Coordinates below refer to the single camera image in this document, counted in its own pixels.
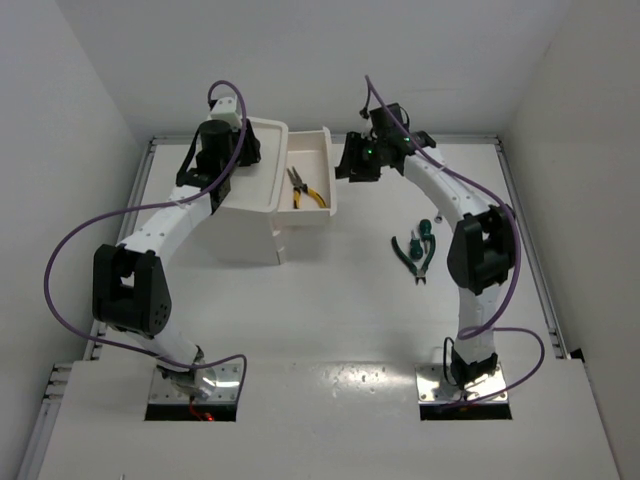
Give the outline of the small green screwdriver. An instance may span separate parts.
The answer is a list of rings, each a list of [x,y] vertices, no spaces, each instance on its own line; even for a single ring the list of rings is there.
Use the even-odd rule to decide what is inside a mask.
[[[414,231],[410,233],[411,239],[409,241],[409,257],[412,261],[417,262],[422,259],[424,250],[420,238]]]

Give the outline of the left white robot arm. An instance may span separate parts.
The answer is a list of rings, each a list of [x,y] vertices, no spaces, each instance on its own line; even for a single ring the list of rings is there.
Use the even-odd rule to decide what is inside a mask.
[[[94,254],[93,313],[150,351],[163,378],[191,398],[206,399],[214,371],[202,349],[171,321],[165,268],[178,247],[231,191],[238,165],[260,160],[260,143],[236,97],[214,99],[176,175],[168,204],[118,245]]]

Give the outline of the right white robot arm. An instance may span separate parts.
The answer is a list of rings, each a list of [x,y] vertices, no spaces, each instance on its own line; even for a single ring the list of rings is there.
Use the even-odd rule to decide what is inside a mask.
[[[389,166],[416,185],[449,224],[447,268],[459,289],[458,334],[449,371],[453,384],[463,388],[497,367],[493,327],[505,310],[497,303],[499,288],[519,272],[517,231],[512,213],[498,197],[428,154],[435,141],[423,131],[407,132],[403,112],[397,103],[362,108],[360,115],[370,121],[371,130],[347,134],[335,175],[352,183],[375,182]]]

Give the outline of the yellow handled pliers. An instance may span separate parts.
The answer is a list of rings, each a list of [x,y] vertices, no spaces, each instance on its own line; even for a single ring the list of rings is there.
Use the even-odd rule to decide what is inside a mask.
[[[314,189],[309,187],[301,178],[295,167],[286,169],[293,187],[293,208],[298,210],[301,206],[302,194],[312,198],[320,208],[327,208],[324,198]]]

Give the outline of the green handled cutters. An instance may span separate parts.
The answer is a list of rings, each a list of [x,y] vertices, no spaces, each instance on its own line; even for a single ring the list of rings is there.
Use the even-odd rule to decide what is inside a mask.
[[[421,240],[419,244],[426,248],[426,252],[419,261],[414,261],[406,254],[398,244],[397,237],[391,238],[391,247],[396,257],[408,269],[414,278],[416,285],[426,284],[426,274],[436,251],[436,237],[428,235],[425,240]]]

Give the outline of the green screwdriver orange tip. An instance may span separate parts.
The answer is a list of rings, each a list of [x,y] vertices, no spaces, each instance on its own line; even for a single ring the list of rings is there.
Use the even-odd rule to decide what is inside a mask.
[[[424,249],[431,243],[433,238],[432,223],[428,219],[422,219],[418,224],[420,239],[424,245]]]

